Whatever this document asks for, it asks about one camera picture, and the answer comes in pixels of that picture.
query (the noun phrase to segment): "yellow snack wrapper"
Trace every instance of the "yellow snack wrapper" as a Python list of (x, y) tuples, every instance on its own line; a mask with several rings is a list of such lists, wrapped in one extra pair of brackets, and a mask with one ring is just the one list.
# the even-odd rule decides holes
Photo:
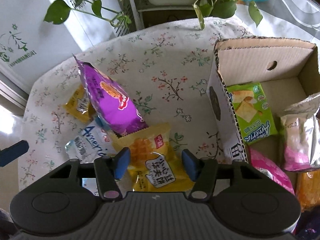
[(121, 138), (114, 136), (116, 151), (130, 149), (128, 172), (133, 191), (186, 191), (193, 187), (181, 159), (169, 145), (169, 133), (170, 125), (162, 123)]
[(91, 121), (92, 116), (95, 114), (95, 110), (82, 84), (63, 107), (69, 114), (83, 123)]

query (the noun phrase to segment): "tablecloth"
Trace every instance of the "tablecloth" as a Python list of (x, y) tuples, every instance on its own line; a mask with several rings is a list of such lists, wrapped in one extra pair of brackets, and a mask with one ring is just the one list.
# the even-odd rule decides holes
[[(224, 161), (215, 119), (206, 95), (215, 41), (251, 35), (236, 17), (158, 25), (104, 42), (77, 55), (119, 82), (147, 124), (171, 124), (176, 152)], [(23, 118), (22, 139), (29, 152), (19, 158), (20, 190), (68, 160), (65, 144), (85, 124), (62, 107), (79, 86), (74, 58), (35, 82)]]

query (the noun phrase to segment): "plastic wrapper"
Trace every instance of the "plastic wrapper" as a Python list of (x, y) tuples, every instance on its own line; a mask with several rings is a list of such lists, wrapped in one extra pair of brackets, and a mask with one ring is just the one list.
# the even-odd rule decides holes
[(170, 125), (163, 123), (114, 138), (117, 151), (129, 147), (131, 163), (128, 167), (134, 191), (187, 191), (193, 182), (184, 171), (181, 159), (169, 145)]
[(272, 113), (260, 83), (227, 87), (245, 143), (277, 134)]
[(298, 175), (296, 196), (302, 212), (320, 205), (320, 170)]
[(88, 93), (85, 91), (82, 84), (79, 85), (68, 103), (63, 107), (69, 114), (83, 123), (88, 123), (96, 112), (92, 107)]
[(65, 150), (70, 159), (79, 159), (81, 163), (92, 163), (96, 158), (117, 154), (110, 135), (101, 127), (98, 118), (81, 130), (76, 138), (69, 141)]
[(90, 63), (77, 60), (80, 79), (103, 122), (116, 133), (127, 134), (147, 128), (139, 111), (123, 88)]
[(274, 182), (284, 187), (287, 191), (294, 194), (292, 183), (289, 177), (271, 160), (250, 148), (251, 165), (262, 172)]
[(281, 117), (284, 166), (287, 171), (320, 168), (320, 93), (289, 106)]

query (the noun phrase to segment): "corrugated cardboard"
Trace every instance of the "corrugated cardboard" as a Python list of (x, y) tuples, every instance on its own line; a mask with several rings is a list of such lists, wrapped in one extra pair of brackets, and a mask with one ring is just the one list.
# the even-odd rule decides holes
[[(248, 161), (235, 110), (226, 87), (261, 82), (279, 128), (285, 107), (320, 91), (318, 50), (315, 44), (297, 39), (250, 37), (220, 40), (215, 44), (215, 62), (208, 83), (226, 158)], [(280, 165), (279, 136), (270, 136), (251, 145)], [(288, 173), (293, 185), (296, 175)]]

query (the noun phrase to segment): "pink snack package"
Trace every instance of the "pink snack package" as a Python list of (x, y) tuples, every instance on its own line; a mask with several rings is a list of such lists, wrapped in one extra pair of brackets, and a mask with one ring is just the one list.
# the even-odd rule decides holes
[(148, 127), (128, 94), (117, 82), (95, 69), (90, 63), (77, 59), (76, 61), (82, 85), (103, 122), (122, 136)]
[(263, 156), (260, 152), (250, 148), (251, 165), (262, 172), (274, 182), (284, 187), (294, 194), (294, 190), (289, 177), (271, 160)]

